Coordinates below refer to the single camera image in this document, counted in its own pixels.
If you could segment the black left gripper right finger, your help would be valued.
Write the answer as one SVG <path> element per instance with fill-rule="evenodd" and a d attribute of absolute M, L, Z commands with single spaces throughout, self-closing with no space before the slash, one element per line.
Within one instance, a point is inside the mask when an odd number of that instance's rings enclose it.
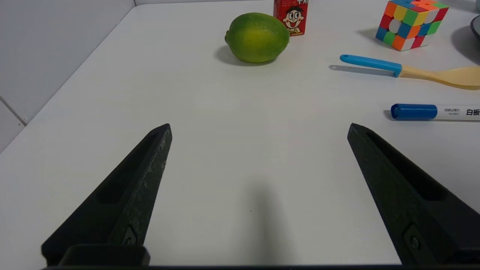
<path fill-rule="evenodd" d="M 347 139 L 402 265 L 479 265 L 478 212 L 374 131 Z"/>

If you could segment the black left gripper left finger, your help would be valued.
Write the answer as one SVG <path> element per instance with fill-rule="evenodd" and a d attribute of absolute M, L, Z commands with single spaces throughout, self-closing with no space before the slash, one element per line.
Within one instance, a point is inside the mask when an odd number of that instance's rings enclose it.
<path fill-rule="evenodd" d="M 144 247 L 173 141 L 151 130 L 42 244 L 48 266 L 147 266 Z"/>

